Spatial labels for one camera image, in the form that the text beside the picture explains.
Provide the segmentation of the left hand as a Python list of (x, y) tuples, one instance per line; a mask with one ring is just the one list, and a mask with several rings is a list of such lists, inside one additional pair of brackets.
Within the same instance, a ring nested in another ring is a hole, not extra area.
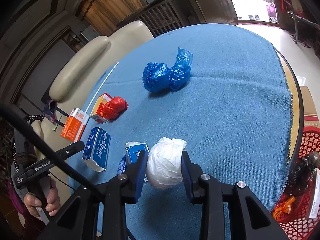
[(46, 176), (40, 180), (39, 191), (28, 192), (23, 202), (29, 213), (38, 220), (48, 224), (61, 208), (56, 181)]

